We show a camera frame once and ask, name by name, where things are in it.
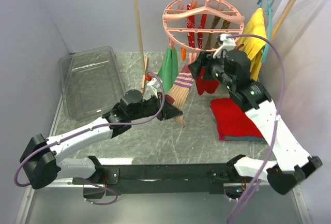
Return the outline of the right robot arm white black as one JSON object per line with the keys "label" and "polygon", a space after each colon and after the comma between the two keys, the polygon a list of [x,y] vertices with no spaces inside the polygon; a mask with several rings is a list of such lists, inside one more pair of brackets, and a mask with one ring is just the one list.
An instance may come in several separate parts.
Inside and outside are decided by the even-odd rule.
{"label": "right robot arm white black", "polygon": [[250,77],[250,64],[243,51],[203,51],[188,68],[195,79],[216,80],[228,88],[229,99],[260,132],[276,157],[270,161],[238,155],[228,161],[229,180],[239,182],[243,177],[251,177],[253,181],[267,181],[273,190],[284,195],[323,163],[294,138],[263,84]]}

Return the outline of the red sock front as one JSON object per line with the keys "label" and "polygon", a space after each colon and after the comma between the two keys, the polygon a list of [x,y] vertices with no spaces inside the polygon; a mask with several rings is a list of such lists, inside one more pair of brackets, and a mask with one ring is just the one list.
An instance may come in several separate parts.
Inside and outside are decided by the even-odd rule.
{"label": "red sock front", "polygon": [[217,90],[219,82],[217,80],[204,80],[202,78],[197,78],[195,79],[195,85],[199,95],[203,95],[205,92],[213,94]]}

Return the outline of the striped beige purple sock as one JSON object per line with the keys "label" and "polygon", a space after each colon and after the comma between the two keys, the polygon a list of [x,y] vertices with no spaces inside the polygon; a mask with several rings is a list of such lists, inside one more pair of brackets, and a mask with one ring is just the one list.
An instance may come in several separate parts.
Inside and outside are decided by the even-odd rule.
{"label": "striped beige purple sock", "polygon": [[185,65],[178,74],[172,88],[166,95],[170,95],[175,100],[175,106],[182,110],[183,105],[188,97],[188,94],[194,83],[194,78],[191,75],[188,65]]}

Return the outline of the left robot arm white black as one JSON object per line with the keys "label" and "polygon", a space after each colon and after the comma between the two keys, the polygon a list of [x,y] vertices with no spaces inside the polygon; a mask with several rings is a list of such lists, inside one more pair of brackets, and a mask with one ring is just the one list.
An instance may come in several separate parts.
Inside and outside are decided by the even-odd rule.
{"label": "left robot arm white black", "polygon": [[169,120],[183,114],[170,97],[158,93],[148,100],[140,91],[129,90],[107,113],[91,123],[45,138],[33,136],[20,158],[20,169],[33,189],[48,186],[56,179],[80,177],[96,184],[103,179],[104,168],[94,156],[70,159],[69,155],[94,143],[113,139],[133,125],[145,124],[154,118]]}

